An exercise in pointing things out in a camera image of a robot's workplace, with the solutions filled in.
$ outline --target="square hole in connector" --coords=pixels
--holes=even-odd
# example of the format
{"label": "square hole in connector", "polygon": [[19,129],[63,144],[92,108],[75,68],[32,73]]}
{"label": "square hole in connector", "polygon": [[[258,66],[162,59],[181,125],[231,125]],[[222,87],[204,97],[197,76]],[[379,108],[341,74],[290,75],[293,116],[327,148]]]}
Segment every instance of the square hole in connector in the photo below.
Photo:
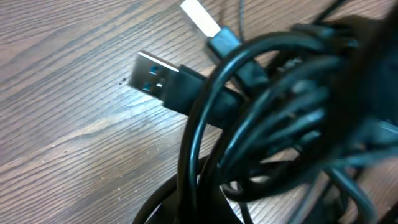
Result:
{"label": "square hole in connector", "polygon": [[159,74],[160,67],[156,65],[151,65],[149,69],[149,73],[153,75],[158,75]]}
{"label": "square hole in connector", "polygon": [[145,91],[150,91],[151,87],[152,87],[151,83],[144,83],[144,85],[142,86],[142,89]]}

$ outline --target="usb connector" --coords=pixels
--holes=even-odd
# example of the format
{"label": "usb connector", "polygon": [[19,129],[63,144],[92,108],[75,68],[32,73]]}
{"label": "usb connector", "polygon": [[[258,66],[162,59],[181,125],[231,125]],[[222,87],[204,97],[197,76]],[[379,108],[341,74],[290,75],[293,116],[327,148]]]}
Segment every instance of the usb connector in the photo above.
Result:
{"label": "usb connector", "polygon": [[[181,8],[207,36],[209,48],[219,59],[225,58],[241,44],[231,29],[228,27],[220,28],[197,0],[184,0],[181,3]],[[264,69],[257,62],[252,61],[239,69],[232,81],[247,96],[255,96],[268,82],[268,77]]]}
{"label": "usb connector", "polygon": [[[147,52],[139,52],[129,85],[163,101],[163,106],[189,115],[199,96],[206,77],[181,65],[179,67]],[[224,88],[215,105],[209,124],[226,129],[238,117],[243,98],[233,90]]]}

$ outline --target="wooden table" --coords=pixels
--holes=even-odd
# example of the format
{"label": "wooden table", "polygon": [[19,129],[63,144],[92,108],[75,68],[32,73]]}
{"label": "wooden table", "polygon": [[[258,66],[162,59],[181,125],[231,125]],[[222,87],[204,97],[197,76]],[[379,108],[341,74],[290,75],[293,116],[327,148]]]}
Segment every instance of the wooden table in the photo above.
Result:
{"label": "wooden table", "polygon": [[[247,38],[307,22],[330,0],[247,0]],[[204,75],[214,65],[173,0],[1,0],[0,223],[130,223],[176,171],[186,117],[126,85],[149,51]],[[202,1],[238,27],[238,1]],[[392,1],[338,15],[382,17]],[[208,128],[203,152],[219,131]],[[379,213],[398,200],[396,161],[370,172]],[[282,223],[299,191],[252,205]]]}

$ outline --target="wood floor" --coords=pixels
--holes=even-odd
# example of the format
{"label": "wood floor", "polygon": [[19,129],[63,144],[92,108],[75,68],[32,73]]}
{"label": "wood floor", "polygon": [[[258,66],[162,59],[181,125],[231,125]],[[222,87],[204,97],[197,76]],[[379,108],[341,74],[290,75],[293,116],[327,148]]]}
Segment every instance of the wood floor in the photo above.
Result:
{"label": "wood floor", "polygon": [[[0,0],[0,223],[130,223],[175,173],[186,117],[126,80],[140,49],[214,68],[179,2]],[[247,0],[246,37],[309,21],[329,2]],[[238,1],[202,3],[237,31]],[[382,17],[391,3],[353,0],[339,15]],[[203,153],[218,133],[206,130]],[[397,171],[396,161],[369,171],[380,214],[398,200]],[[283,223],[298,193],[253,204],[255,222]]]}

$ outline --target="silver usb plug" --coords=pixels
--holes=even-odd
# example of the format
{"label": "silver usb plug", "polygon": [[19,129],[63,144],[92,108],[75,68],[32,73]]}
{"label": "silver usb plug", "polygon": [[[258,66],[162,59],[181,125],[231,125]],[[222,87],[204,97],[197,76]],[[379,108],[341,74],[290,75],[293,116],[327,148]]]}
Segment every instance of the silver usb plug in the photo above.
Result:
{"label": "silver usb plug", "polygon": [[184,0],[180,6],[207,37],[214,37],[221,30],[217,22],[197,0]]}
{"label": "silver usb plug", "polygon": [[131,73],[129,86],[159,99],[169,75],[173,72],[178,72],[175,65],[141,51]]}

